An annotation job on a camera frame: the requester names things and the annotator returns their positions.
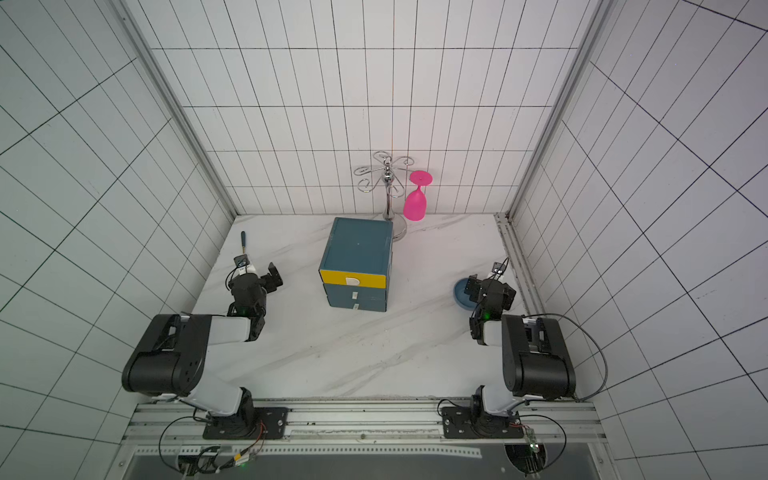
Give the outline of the yellow top drawer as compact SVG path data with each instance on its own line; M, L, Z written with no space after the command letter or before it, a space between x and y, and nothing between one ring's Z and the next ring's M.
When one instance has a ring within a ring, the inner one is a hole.
M323 282L329 285L386 289L388 284L388 276L386 274L343 272L321 269L320 275Z

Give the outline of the teal drawer cabinet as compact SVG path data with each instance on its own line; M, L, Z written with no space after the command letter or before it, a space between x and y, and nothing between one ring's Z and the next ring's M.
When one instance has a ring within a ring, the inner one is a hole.
M385 220L334 219L319 265L320 270L386 274L390 286L392 224Z

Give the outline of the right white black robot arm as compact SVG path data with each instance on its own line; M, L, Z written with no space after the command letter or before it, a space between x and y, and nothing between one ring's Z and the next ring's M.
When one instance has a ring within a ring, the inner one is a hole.
M457 283L454 296L470 311L471 338L501 349L502 386L507 396L488 401L480 386L469 407L469 428L478 438L520 438L517 411L534 400L573 400L576 375L558 321L511 314L516 291L493 276L472 275Z

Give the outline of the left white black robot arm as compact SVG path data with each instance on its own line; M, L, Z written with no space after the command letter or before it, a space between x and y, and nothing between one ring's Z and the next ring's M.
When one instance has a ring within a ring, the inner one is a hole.
M260 275L245 254L225 286L232 295L227 313L158 314L153 317L122 373L128 392L170 395L207 413L206 440L277 440L288 410L254 405L251 392L206 370L211 347L256 341L264 326L267 295L283 285L274 264Z

